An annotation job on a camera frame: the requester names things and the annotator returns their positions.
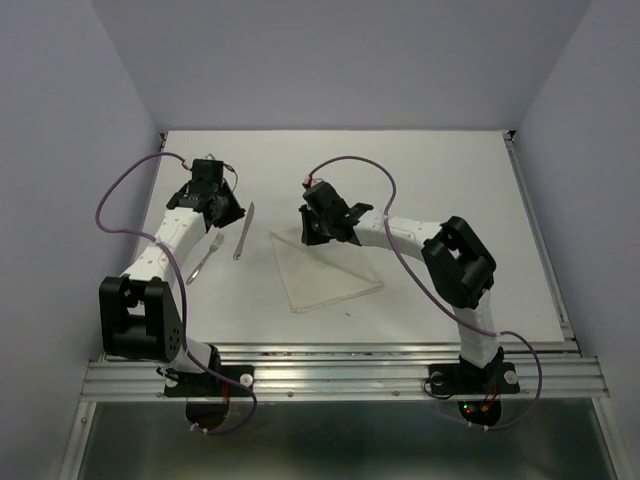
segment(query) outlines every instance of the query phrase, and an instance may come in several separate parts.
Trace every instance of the metal frame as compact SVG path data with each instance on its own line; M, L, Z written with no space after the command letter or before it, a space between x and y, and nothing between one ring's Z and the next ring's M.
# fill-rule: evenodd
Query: metal frame
M506 132L503 138L564 335L562 343L534 344L545 375L542 397L591 398L616 476L621 480L632 479L631 463L613 415L600 365L595 358L581 356L522 179L512 138ZM261 402L432 401L422 391L428 366L435 362L457 361L460 349L457 343L216 346L225 364L254 365L254 391ZM532 398L537 386L537 371L531 355L518 343L503 343L503 346L508 361L516 365L522 387L522 392L513 398ZM60 472L61 480L76 479L80 473L97 402L184 402L184 399L163 395L164 379L155 369L152 363L108 356L89 364Z

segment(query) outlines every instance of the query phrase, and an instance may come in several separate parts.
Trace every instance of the black mounting bracket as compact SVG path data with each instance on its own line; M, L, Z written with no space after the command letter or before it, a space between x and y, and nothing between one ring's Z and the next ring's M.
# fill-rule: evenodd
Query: black mounting bracket
M520 393L518 375L513 363L503 362L502 347L484 368L460 358L460 363L429 365L431 393L437 396L486 395L497 386L500 395Z
M254 376L254 368L252 365L220 365L216 372L231 380L240 382L240 377L244 374ZM207 398L223 398L225 396L225 383L217 380L208 373L182 373L173 372L171 369L167 371L169 378L176 378L177 384L170 387L170 382L165 383L164 396L168 398L185 398L185 397L207 397ZM229 397L250 397L251 394L243 388L235 385L229 385L227 396Z

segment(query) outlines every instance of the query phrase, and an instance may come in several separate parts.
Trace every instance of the glass panel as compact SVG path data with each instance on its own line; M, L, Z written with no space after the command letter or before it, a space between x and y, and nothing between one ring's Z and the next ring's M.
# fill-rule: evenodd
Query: glass panel
M504 418L524 402L503 404ZM455 414L456 404L439 408ZM238 432L189 431L178 403L98 406L80 478L615 478L589 400L545 400L504 432L480 433L420 403L261 405Z

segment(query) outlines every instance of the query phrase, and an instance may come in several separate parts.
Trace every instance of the cable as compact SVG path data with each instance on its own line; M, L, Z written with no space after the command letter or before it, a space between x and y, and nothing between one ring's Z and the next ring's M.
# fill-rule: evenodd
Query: cable
M456 314L451 312L444 304L442 304L442 302L440 302L440 300L438 300L435 297L435 295L433 295L429 291L427 286L424 283L422 283L422 280L420 280L418 275L416 275L416 273L413 271L411 266L407 263L407 261L402 256L402 253L400 252L400 248L398 247L398 244L396 243L395 239L393 238L393 234L391 233L391 227L389 226L389 210L391 210L391 206L393 205L393 202L396 199L396 194L397 194L398 189L397 189L397 186L396 186L396 181L393 178L393 175L391 175L389 170L387 170L385 167L380 165L378 162L375 162L375 161L370 160L370 159L365 158L365 157L360 157L360 156L357 156L357 155L341 155L339 157L335 157L335 158L332 158L332 159L327 160L325 162L322 162L320 165L316 166L313 170L311 170L311 172L309 172L309 175L308 175L308 179L309 179L308 180L308 185L311 185L311 182L312 182L312 179L313 179L313 175L318 170L320 170L321 168L326 167L327 165L331 165L332 163L339 162L341 160L356 160L356 161L359 161L359 162L368 163L369 165L373 165L378 170L380 170L382 173L384 173L385 176L389 179L389 183L391 183L391 196L389 197L389 201L387 202L387 205L384 207L384 212L383 212L384 213L384 229L385 229L385 232L387 234L387 239L389 240L389 245L391 246L391 250L396 255L396 257L398 258L398 260L400 261L400 263L404 267L405 271L413 279L413 281L416 283L416 285L418 285L420 290L422 290L424 292L424 294L429 298L429 300L431 300L435 304L436 307L438 307L446 316L451 318L458 325L462 325L463 327L466 327L469 330L473 330L474 332L480 333L481 335L486 335L487 337L499 337L499 336L505 336L505 335L515 337L518 340L520 340L527 347L529 352L531 352L531 355L533 356L533 359L536 362L536 367L537 367L537 370L538 370L538 388L536 389L536 395L535 395L535 397L533 399L533 403L529 406L529 408L525 411L525 413L523 413L520 417L516 418L515 420L512 420L511 422L508 422L508 423L506 423L504 425L498 425L498 426L494 426L494 427L483 427L483 429L484 430L487 430L487 429L488 430L504 430L506 428L510 428L510 427L512 427L514 425L517 425L518 423L523 421L535 409L535 407L538 404L538 401L540 400L540 395L542 394L542 376L543 376L542 375L542 364L540 363L540 357L538 356L538 353L535 351L533 346L522 335L520 335L519 333L512 332L510 330L505 330L505 331L502 331L502 332L492 332L490 330L485 330L483 328L476 327L475 325L472 325L472 324L464 321L463 319L458 317Z
M208 158L209 160L217 160L217 158L213 155L213 153L207 153L204 158ZM231 188L231 193L236 191L236 187L238 186L238 172L236 172L236 169L233 168L232 165L229 165L226 162L222 163L222 166L224 168L226 168L227 170L229 170L231 173L233 173L234 181L233 181L233 188Z
M154 159L154 158L160 158L160 157L173 157L176 158L178 160L180 160L182 167L190 170L187 161L182 158L180 155L177 155L175 153L170 153L170 152L160 152L160 153L154 153L152 155L147 155L146 157L141 158L140 160L138 160L137 162L135 162L133 165L131 165L127 170L125 170L125 172L120 175L115 182L113 182L113 184L107 189L107 191L105 192L104 196L100 199L100 202L98 203L98 208L96 208L96 213L95 213L95 222L96 225L98 226L98 228L100 230L102 230L103 232L106 233L127 233L129 235L135 235L137 237L141 237L144 238L146 240L149 240L150 242L155 243L162 251L163 253L167 256L167 259L169 260L169 264L171 265L171 268L173 268L173 271L175 272L176 275L176 281L178 282L178 287L180 289L180 300L181 300L181 305L182 305L182 335L180 337L180 342L182 344L182 348L184 349L187 358L189 358L189 360L191 360L195 365L197 365L200 369L202 369L204 372L208 373L209 375L211 375L212 377L227 383L230 386L234 386L236 388L240 388L242 390L245 390L247 393L249 393L251 395L251 398L253 400L253 405L251 407L251 411L245 415L245 417L240 420L240 422L238 422L236 425L232 425L230 427L227 428L223 428L223 429L215 429L215 430L207 430L207 429L202 429L200 428L198 425L192 425L192 428L195 430L198 430L202 433L208 434L208 435L217 435L217 434L222 434L222 433L228 433L228 432L232 432L234 430L237 430L238 428L242 427L244 424L246 424L249 419L253 416L253 414L255 413L257 407L258 407L258 399L256 398L255 393L253 392L253 390L251 388L245 387L244 385L242 385L240 382L236 382L235 380L232 380L228 377L225 377L224 375L219 374L218 372L211 370L209 367L207 367L206 365L204 365L202 362L200 362L200 360L198 360L190 351L187 345L187 288L185 286L184 283L184 278L182 277L182 273L180 272L180 266L178 265L178 262L176 261L175 257L173 256L173 253L171 252L171 249L169 247L167 247L164 243L162 243L161 241L158 241L156 237L154 237L153 235L140 231L140 230L133 230L133 229L129 229L129 228L110 228L107 227L106 225L104 225L102 223L102 220L100 219L100 215L102 214L102 208L104 207L104 204L106 203L107 199L111 196L111 194L113 193L113 191L116 189L116 187L118 187L118 185L120 185L120 183L122 183L122 181L136 168L138 168L140 165L142 165L144 162L147 162L148 160Z

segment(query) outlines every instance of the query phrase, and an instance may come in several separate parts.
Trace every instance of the screw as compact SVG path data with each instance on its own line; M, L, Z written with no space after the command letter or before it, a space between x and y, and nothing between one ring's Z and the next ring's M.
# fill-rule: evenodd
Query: screw
M518 383L518 374L513 370L507 370L504 372L504 381L509 385L515 385Z
M243 373L240 376L240 384L245 387L250 387L251 385L253 385L253 377L248 373Z
M433 372L430 378L431 378L431 385L435 385L436 387L441 387L444 384L444 381L442 381L442 373L440 372Z

